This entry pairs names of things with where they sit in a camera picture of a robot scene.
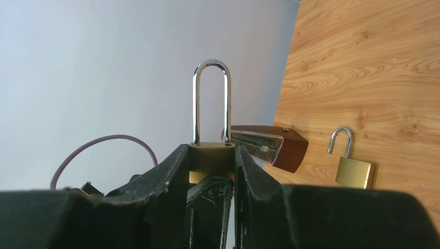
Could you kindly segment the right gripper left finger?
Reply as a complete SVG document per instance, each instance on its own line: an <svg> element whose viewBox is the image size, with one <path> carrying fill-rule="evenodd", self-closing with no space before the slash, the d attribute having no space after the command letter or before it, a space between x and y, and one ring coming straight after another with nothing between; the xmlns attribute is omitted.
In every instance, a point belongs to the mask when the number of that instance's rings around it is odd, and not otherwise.
<svg viewBox="0 0 440 249"><path fill-rule="evenodd" d="M1 192L1 248L182 248L189 146L111 191Z"/></svg>

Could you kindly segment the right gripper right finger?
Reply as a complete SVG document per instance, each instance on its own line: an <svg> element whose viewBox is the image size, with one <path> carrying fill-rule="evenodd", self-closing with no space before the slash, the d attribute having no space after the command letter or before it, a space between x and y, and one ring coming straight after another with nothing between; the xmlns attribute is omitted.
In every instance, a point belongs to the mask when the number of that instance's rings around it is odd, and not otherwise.
<svg viewBox="0 0 440 249"><path fill-rule="evenodd" d="M403 192L281 184L235 150L236 248L439 248L419 201Z"/></svg>

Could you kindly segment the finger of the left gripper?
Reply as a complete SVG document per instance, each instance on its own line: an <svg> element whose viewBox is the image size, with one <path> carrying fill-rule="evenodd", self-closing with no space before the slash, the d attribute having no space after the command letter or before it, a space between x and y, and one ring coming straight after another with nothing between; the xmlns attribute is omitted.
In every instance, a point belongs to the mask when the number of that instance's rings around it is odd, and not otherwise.
<svg viewBox="0 0 440 249"><path fill-rule="evenodd" d="M225 248L233 180L211 175L189 184L184 248Z"/></svg>

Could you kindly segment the large brass padlock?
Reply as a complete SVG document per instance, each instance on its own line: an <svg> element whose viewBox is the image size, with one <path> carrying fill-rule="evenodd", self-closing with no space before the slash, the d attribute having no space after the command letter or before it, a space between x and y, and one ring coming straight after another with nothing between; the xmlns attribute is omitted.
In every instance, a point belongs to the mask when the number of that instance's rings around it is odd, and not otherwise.
<svg viewBox="0 0 440 249"><path fill-rule="evenodd" d="M332 153L336 136L342 131L347 134L347 142L344 155L339 160L335 182L343 187L372 189L376 167L370 162L349 158L353 142L353 134L350 128L338 127L334 130L328 144L327 153Z"/></svg>

